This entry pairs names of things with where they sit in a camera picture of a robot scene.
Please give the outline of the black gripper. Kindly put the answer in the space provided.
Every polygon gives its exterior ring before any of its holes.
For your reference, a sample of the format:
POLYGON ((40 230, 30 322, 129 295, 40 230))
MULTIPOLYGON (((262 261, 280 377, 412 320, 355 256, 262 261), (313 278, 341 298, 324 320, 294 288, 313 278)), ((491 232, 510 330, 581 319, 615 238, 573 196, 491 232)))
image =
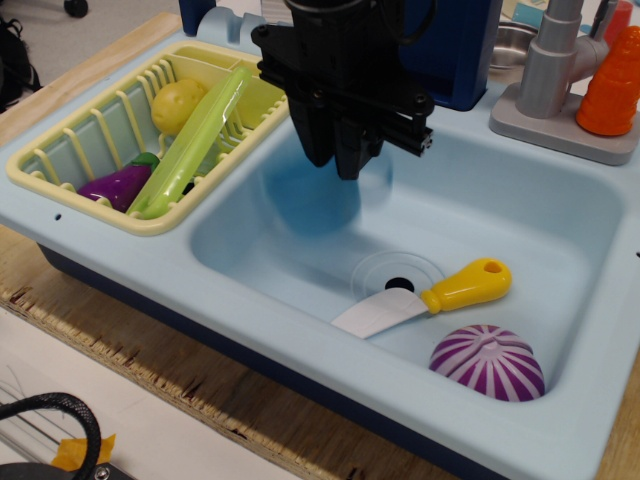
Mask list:
POLYGON ((429 147, 434 102, 400 61, 434 19, 411 33, 402 1, 288 1, 293 25, 252 32, 261 79, 285 91, 305 155, 316 167, 335 155, 342 180, 357 180, 384 141, 420 155, 429 147))

